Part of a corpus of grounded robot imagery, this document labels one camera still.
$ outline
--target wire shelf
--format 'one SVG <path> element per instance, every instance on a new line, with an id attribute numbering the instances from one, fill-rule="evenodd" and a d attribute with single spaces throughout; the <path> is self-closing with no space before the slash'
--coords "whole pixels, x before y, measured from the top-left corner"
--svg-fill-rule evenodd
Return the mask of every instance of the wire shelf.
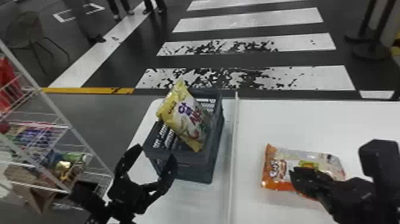
<path id="1" fill-rule="evenodd" d="M 16 73 L 15 78 L 0 88 L 0 121 L 38 92 L 22 74 Z"/>
<path id="2" fill-rule="evenodd" d="M 113 173 L 0 40 L 0 183 L 38 201 L 92 182 L 103 196 Z"/>

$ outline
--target chair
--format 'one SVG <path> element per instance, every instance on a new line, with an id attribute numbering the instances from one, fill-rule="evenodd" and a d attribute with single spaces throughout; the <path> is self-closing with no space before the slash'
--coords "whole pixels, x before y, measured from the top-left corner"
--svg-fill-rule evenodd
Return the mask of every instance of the chair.
<path id="1" fill-rule="evenodd" d="M 15 2 L 9 2 L 6 5 L 7 8 L 12 8 L 14 13 L 16 12 L 15 7 L 18 8 L 18 5 L 13 5 Z M 39 66 L 42 71 L 47 74 L 42 62 L 40 61 L 39 54 L 35 48 L 35 45 L 42 48 L 48 54 L 50 54 L 52 60 L 54 59 L 54 55 L 51 51 L 45 48 L 40 41 L 45 39 L 56 46 L 59 50 L 61 50 L 67 56 L 67 66 L 70 64 L 71 57 L 70 54 L 56 44 L 53 40 L 46 37 L 43 32 L 42 24 L 39 20 L 39 16 L 33 12 L 28 11 L 25 13 L 19 13 L 6 27 L 4 32 L 4 42 L 10 50 L 15 49 L 31 49 L 33 51 L 33 55 L 37 60 Z"/>

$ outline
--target floor marking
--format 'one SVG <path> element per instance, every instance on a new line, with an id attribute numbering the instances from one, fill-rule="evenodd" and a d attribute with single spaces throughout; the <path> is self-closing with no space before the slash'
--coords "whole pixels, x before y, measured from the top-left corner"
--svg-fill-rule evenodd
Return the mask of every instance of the floor marking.
<path id="1" fill-rule="evenodd" d="M 317 8 L 183 18 L 174 33 L 323 23 Z"/>
<path id="2" fill-rule="evenodd" d="M 199 0 L 199 1 L 193 1 L 190 4 L 189 8 L 187 8 L 187 10 L 188 11 L 210 10 L 213 8 L 239 7 L 247 5 L 272 4 L 272 3 L 297 2 L 297 1 L 306 1 L 306 0 L 246 0 L 246 1 Z"/>
<path id="3" fill-rule="evenodd" d="M 333 51 L 329 33 L 261 36 L 253 38 L 166 42 L 157 56 L 196 54 L 237 54 L 247 52 Z"/>
<path id="4" fill-rule="evenodd" d="M 364 99 L 390 99 L 395 91 L 362 91 L 360 95 Z"/>
<path id="5" fill-rule="evenodd" d="M 191 88 L 355 90 L 345 66 L 147 69 L 136 89 L 170 89 L 179 79 Z"/>
<path id="6" fill-rule="evenodd" d="M 42 88 L 47 94 L 132 94 L 134 88 Z"/>
<path id="7" fill-rule="evenodd" d="M 135 8 L 135 15 L 123 18 L 121 22 L 104 36 L 107 40 L 105 43 L 94 45 L 52 82 L 49 87 L 81 87 L 122 42 L 149 16 L 149 14 L 142 14 L 144 9 L 145 4 L 142 2 Z"/>
<path id="8" fill-rule="evenodd" d="M 89 3 L 89 4 L 86 4 L 86 5 L 83 5 L 83 7 L 88 7 L 88 6 L 94 7 L 95 9 L 92 10 L 92 11 L 87 12 L 86 15 L 91 15 L 91 14 L 93 14 L 93 13 L 97 13 L 97 12 L 100 12 L 100 11 L 105 10 L 105 8 L 104 8 L 103 6 L 96 5 L 96 4 L 94 4 L 94 3 Z M 68 21 L 72 21 L 72 20 L 75 19 L 75 17 L 62 18 L 62 17 L 60 16 L 61 14 L 70 12 L 71 10 L 72 10 L 72 9 L 70 8 L 70 9 L 68 9 L 68 10 L 64 10 L 64 11 L 62 11 L 62 12 L 55 13 L 55 14 L 53 14 L 53 16 L 54 16 L 54 18 L 56 18 L 60 23 L 65 23 L 65 22 L 68 22 Z"/>

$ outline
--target black plastic basket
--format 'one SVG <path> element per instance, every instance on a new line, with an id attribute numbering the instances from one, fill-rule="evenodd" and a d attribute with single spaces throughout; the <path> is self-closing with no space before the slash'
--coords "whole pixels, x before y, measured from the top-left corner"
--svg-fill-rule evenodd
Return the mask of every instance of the black plastic basket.
<path id="1" fill-rule="evenodd" d="M 205 138 L 203 149 L 194 152 L 162 120 L 154 124 L 143 149 L 158 174 L 170 154 L 174 154 L 178 161 L 178 179 L 211 183 L 224 126 L 222 95 L 216 90 L 192 89 L 189 92 L 212 115 L 211 131 Z"/>

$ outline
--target white table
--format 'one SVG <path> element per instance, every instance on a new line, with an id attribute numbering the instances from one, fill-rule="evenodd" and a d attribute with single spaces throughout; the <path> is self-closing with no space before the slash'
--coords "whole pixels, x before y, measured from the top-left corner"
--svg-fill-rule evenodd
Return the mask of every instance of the white table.
<path id="1" fill-rule="evenodd" d="M 131 145 L 142 144 L 156 121 L 154 101 Z M 398 102 L 239 100 L 230 161 L 235 101 L 223 101 L 226 124 L 211 185 L 175 181 L 137 223 L 334 223 L 322 206 L 292 192 L 260 188 L 267 143 L 338 156 L 348 178 L 366 178 L 358 148 L 373 138 L 400 142 Z M 230 179 L 232 165 L 233 176 Z M 157 178 L 142 154 L 129 172 L 138 182 Z M 229 198 L 229 186 L 232 196 Z"/>
<path id="2" fill-rule="evenodd" d="M 136 144 L 143 145 L 154 122 L 158 119 L 155 116 L 155 112 L 162 101 L 163 99 L 156 99 L 150 105 L 128 148 Z M 206 185 L 175 180 L 165 196 L 153 203 L 143 216 L 138 216 L 134 219 L 136 223 L 224 223 L 227 217 L 227 189 L 229 188 L 229 176 L 225 174 L 229 172 L 230 166 L 230 154 L 227 149 L 231 149 L 234 107 L 235 101 L 233 99 L 224 101 L 223 108 L 226 108 L 223 111 L 225 124 L 221 135 L 212 184 Z M 132 181 L 137 183 L 149 183 L 156 181 L 158 178 L 144 152 L 130 169 L 129 176 Z"/>

